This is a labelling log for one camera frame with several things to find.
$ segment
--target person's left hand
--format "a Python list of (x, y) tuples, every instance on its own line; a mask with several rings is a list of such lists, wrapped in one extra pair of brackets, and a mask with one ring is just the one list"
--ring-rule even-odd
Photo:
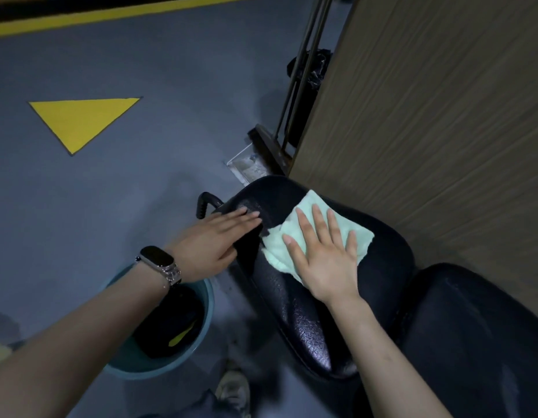
[(225, 215), (211, 214), (166, 247), (182, 272), (183, 282), (214, 276), (234, 261), (237, 253), (232, 244), (261, 224), (259, 211), (246, 212), (242, 207)]

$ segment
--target seat cushion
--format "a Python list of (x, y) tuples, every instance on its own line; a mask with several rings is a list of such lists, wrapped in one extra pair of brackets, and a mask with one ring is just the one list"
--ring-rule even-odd
[(405, 299), (396, 342), (455, 418), (538, 417), (537, 316), (451, 264), (417, 274)]
[[(324, 378), (347, 379), (356, 375), (356, 366), (328, 309), (290, 274), (270, 266), (260, 250), (260, 232), (281, 224), (306, 193), (307, 189), (286, 177), (268, 176), (245, 187), (218, 210), (229, 212), (246, 206), (260, 211), (263, 226), (235, 244), (238, 265), (304, 365)], [(367, 256), (358, 266), (358, 291), (381, 325), (388, 328), (403, 288), (412, 276), (412, 251), (397, 232), (379, 220), (324, 199), (336, 212), (375, 234)]]

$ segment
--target blue plastic bucket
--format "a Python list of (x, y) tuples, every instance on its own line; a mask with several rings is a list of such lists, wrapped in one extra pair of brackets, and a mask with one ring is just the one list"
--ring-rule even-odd
[[(132, 266), (129, 266), (122, 270), (112, 280), (108, 281), (102, 290), (123, 277), (131, 268)], [(207, 279), (185, 285), (195, 291), (205, 309), (202, 329), (196, 340), (183, 352), (168, 358), (153, 359), (141, 351), (133, 337), (129, 337), (105, 366), (105, 371), (126, 380), (150, 379), (182, 365), (194, 353), (209, 330), (215, 298), (211, 282)]]

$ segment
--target person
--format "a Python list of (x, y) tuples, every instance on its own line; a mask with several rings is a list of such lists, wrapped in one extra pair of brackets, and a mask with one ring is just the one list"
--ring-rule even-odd
[[(358, 295), (356, 237), (346, 246), (332, 210), (328, 226), (313, 207), (313, 228), (301, 210), (304, 254), (290, 236), (283, 240), (302, 281), (323, 302), (352, 353), (376, 417), (449, 417), (450, 414), (388, 337), (367, 302)], [(245, 208), (200, 220), (165, 247), (183, 282), (223, 271), (237, 256), (233, 243), (261, 224)], [(141, 321), (167, 294), (166, 279), (138, 263), (123, 278), (31, 339), (0, 363), (0, 417), (66, 416)], [(249, 387), (244, 375), (228, 370), (217, 393), (176, 414), (214, 418), (247, 416)]]

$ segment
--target sneaker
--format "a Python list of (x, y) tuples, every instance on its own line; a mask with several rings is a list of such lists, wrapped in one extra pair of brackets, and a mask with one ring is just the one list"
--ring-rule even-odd
[(228, 362), (226, 371), (220, 379), (215, 392), (217, 399), (228, 403), (236, 409), (242, 418), (251, 418), (249, 414), (249, 382), (238, 366)]

